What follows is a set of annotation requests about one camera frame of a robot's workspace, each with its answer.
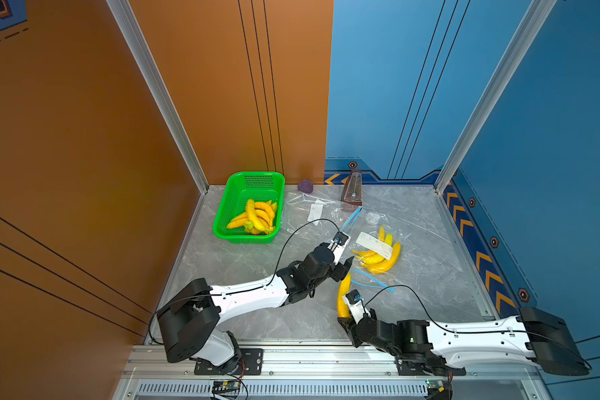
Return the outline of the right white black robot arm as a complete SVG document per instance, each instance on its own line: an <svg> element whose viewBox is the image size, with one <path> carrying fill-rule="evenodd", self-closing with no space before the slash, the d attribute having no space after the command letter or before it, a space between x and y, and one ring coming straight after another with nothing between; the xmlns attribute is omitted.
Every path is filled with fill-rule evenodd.
<svg viewBox="0 0 600 400"><path fill-rule="evenodd" d="M353 346L368 345L392 356L404 373L463 376L473 365L505 363L567 377L591 370L566 322L538 308L521 308L518 315L482 323L386 323L356 303L338 323Z"/></svg>

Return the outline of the single yellow banana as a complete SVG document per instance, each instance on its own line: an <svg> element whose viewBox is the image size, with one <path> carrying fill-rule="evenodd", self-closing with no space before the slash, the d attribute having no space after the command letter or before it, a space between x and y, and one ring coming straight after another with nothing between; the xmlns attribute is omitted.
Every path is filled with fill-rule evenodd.
<svg viewBox="0 0 600 400"><path fill-rule="evenodd" d="M337 297L337 311L338 316L340 318L350 318L351 313L349 311L348 305L344 300L344 296L347 295L351 288L352 277L351 274L348 273L345 278L340 282L338 287L338 297Z"/></svg>
<svg viewBox="0 0 600 400"><path fill-rule="evenodd" d="M265 233L273 231L275 214L270 204L250 199L246 203L245 213L256 230Z"/></svg>

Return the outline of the yellow banana bunch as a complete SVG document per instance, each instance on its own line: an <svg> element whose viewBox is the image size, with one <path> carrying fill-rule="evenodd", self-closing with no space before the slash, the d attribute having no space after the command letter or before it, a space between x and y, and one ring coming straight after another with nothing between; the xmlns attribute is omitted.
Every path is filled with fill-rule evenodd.
<svg viewBox="0 0 600 400"><path fill-rule="evenodd" d="M375 235L361 233L356 244L363 249L354 249L352 253L362 268L374 274L390 271L398 262L402 251L401 243L394 239L385 226L381 226Z"/></svg>
<svg viewBox="0 0 600 400"><path fill-rule="evenodd" d="M248 200L245 211L233 218L227 229L243 229L251 235L270 234L276 228L276 216L278 215L278 204L272 201L257 202Z"/></svg>

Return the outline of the clear zip-top bag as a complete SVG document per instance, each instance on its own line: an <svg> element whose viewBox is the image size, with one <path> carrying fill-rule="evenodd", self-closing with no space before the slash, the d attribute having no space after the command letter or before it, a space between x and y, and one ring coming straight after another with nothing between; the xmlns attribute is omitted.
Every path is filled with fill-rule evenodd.
<svg viewBox="0 0 600 400"><path fill-rule="evenodd" d="M350 250L355 247L366 211L363 206L342 202L338 194L287 191L283 198L282 227L274 242L283 244L298 228L291 244L300 244L302 240L310 245L328 243L340 231L348 236L346 249Z"/></svg>
<svg viewBox="0 0 600 400"><path fill-rule="evenodd" d="M415 250L412 225L385 213L358 210L343 228L352 236L352 288L395 292L398 284L416 284L416 264L410 258Z"/></svg>

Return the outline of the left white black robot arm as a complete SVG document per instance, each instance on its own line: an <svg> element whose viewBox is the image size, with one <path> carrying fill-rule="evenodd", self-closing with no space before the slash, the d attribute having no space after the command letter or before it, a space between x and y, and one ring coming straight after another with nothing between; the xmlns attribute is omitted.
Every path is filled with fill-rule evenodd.
<svg viewBox="0 0 600 400"><path fill-rule="evenodd" d="M281 308L315 295L328 279L341 282L353 260L341 260L349 238L339 233L321 243L305 259L290 263L273 275L233 286L191 281L156 312L169 363L203 361L220 374L235 373L244 363L235 336L217 326L238 316L266 308Z"/></svg>

